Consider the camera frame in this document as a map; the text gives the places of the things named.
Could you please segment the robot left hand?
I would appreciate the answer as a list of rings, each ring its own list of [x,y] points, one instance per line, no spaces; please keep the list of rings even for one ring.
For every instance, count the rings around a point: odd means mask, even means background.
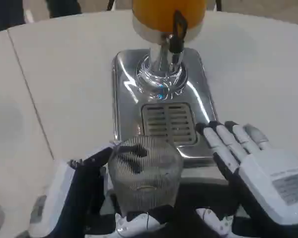
[[[163,205],[149,211],[100,215],[103,206],[102,169],[114,146],[108,144],[80,160],[60,161],[52,182],[31,213],[29,238],[144,238],[172,233],[182,225],[182,210]]]

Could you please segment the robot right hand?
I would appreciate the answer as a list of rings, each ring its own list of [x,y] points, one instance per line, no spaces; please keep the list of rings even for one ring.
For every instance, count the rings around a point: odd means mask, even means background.
[[[298,157],[251,124],[211,121],[195,130],[238,201],[222,220],[197,209],[202,221],[222,238],[298,238]]]

